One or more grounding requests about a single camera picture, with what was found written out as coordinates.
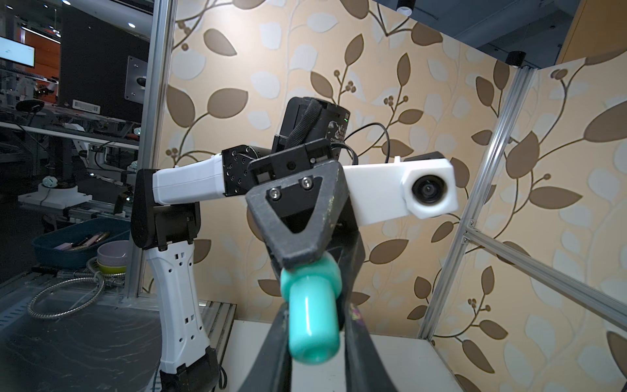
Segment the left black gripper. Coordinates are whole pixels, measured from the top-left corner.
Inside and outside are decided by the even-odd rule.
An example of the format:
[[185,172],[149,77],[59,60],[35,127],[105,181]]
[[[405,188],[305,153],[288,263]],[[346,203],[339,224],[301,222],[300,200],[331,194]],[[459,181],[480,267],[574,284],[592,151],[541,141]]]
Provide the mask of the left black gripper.
[[343,142],[318,139],[276,150],[248,165],[246,201],[275,271],[318,261],[333,238],[349,233],[349,190],[339,159]]

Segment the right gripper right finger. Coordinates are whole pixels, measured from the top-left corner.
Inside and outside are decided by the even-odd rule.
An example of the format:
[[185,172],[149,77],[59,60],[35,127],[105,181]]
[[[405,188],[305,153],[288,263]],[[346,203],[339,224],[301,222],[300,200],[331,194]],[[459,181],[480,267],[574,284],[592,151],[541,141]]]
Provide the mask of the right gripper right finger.
[[359,232],[339,238],[342,292],[337,300],[340,324],[345,331],[345,374],[348,391],[395,391],[357,305],[351,301],[354,282],[365,261]]

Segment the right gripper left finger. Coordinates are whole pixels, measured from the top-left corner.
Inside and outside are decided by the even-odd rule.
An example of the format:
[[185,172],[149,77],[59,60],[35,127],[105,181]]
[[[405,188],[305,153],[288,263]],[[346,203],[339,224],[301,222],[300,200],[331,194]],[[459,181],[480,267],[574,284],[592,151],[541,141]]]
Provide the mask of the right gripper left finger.
[[289,310],[284,302],[271,324],[260,352],[239,391],[291,390],[291,354],[288,344]]

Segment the green stamp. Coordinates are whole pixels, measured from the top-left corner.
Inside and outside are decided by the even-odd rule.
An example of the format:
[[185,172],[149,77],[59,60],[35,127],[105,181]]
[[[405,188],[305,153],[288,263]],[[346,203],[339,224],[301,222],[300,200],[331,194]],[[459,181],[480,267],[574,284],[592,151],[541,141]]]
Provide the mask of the green stamp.
[[328,362],[340,348],[336,300],[341,295],[341,271],[328,253],[307,266],[283,269],[280,290],[288,303],[288,347],[302,364]]

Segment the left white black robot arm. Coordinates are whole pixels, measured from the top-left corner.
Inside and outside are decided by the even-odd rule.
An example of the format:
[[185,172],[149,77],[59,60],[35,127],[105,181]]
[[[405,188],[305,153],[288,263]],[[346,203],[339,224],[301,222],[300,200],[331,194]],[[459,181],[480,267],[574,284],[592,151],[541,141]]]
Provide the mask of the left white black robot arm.
[[158,286],[163,390],[209,391],[224,379],[193,271],[200,204],[212,199],[245,197],[284,300],[248,383],[287,390],[293,361],[323,364],[337,354],[350,294],[346,266],[360,240],[338,161],[349,116],[329,101],[295,97],[270,149],[239,145],[181,168],[139,171],[132,240]]

